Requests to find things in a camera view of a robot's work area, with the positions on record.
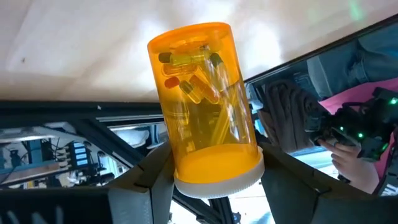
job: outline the wire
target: wire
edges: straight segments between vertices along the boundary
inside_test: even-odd
[[[94,164],[93,155],[91,155],[91,151],[89,150],[88,153],[90,154],[91,164]]]
[[[23,162],[22,158],[24,158],[28,153],[29,152],[27,152],[23,156],[21,156],[21,158],[20,158],[21,162]],[[3,180],[1,180],[0,185],[2,185],[11,176],[11,174],[15,171],[16,168],[17,167],[15,166],[15,167],[12,168],[12,170],[10,172],[8,172],[7,176],[5,178],[3,178]]]
[[[361,102],[346,102],[343,103],[342,106],[362,106],[363,103]]]
[[[65,146],[64,146],[64,147],[59,147],[59,146],[58,146],[59,143],[60,143],[60,138],[58,138],[57,144],[52,144],[49,140],[46,140],[46,139],[43,139],[42,141],[43,141],[43,142],[48,142],[48,143],[50,143],[52,146],[55,147],[55,149],[47,148],[48,150],[51,150],[51,151],[53,152],[53,155],[54,155],[54,158],[55,158],[55,159],[58,159],[57,156],[64,156],[64,155],[65,155],[65,153],[57,152],[58,150],[62,150],[62,149],[65,148]]]

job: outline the prescription bottle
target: prescription bottle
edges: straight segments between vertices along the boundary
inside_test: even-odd
[[[233,194],[264,172],[232,31],[206,23],[148,43],[174,155],[175,185],[196,198]]]

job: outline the person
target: person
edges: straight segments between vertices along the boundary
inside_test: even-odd
[[[331,114],[346,102],[365,102],[379,86],[398,91],[398,24],[376,30],[307,60],[308,74]],[[325,141],[332,163],[350,185],[369,194],[384,175],[389,148],[372,164],[357,158],[361,149]]]

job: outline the yellow capsule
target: yellow capsule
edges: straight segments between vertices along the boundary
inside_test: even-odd
[[[171,75],[184,75],[188,72],[194,72],[197,70],[196,65],[182,65],[182,66],[175,66],[171,64],[164,64],[162,67],[163,74],[166,77]]]
[[[209,60],[200,64],[200,70],[208,78],[209,83],[218,91],[225,90],[228,84],[228,73],[224,62],[217,53],[212,53]]]
[[[201,81],[196,75],[192,75],[189,82],[195,89],[201,91],[201,94],[212,104],[217,104],[220,100],[220,94],[211,86]]]
[[[209,53],[203,50],[192,52],[191,54],[171,54],[170,52],[164,52],[159,54],[159,61],[171,65],[190,65],[202,63],[208,57]]]
[[[200,103],[203,99],[203,96],[198,94],[197,91],[194,91],[191,84],[187,81],[180,82],[180,89],[196,104]]]
[[[220,115],[218,116],[216,126],[214,127],[213,135],[211,136],[211,145],[222,144],[225,140],[226,134],[229,131],[230,123],[230,110],[236,106],[238,102],[235,88],[229,89],[228,93],[226,93],[229,97],[228,103],[223,103],[221,105]]]

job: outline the pill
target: pill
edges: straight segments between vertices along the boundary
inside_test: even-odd
[[[175,66],[171,64],[164,64],[162,67],[163,74],[165,76],[170,76],[170,75],[184,75],[188,72],[194,72],[197,70],[196,65],[182,65],[182,66]]]
[[[166,88],[174,88],[180,84],[180,80],[177,77],[171,77],[164,81],[164,86]]]
[[[198,50],[189,54],[171,54],[163,52],[159,54],[159,61],[171,65],[190,65],[203,63],[209,57],[208,51]]]
[[[200,96],[196,91],[194,91],[191,84],[187,81],[180,82],[180,89],[196,104],[201,102],[203,96]]]
[[[193,85],[194,88],[197,88],[201,91],[202,95],[213,104],[217,104],[220,100],[220,94],[214,90],[211,86],[207,85],[203,81],[201,81],[196,75],[192,75],[189,82]]]

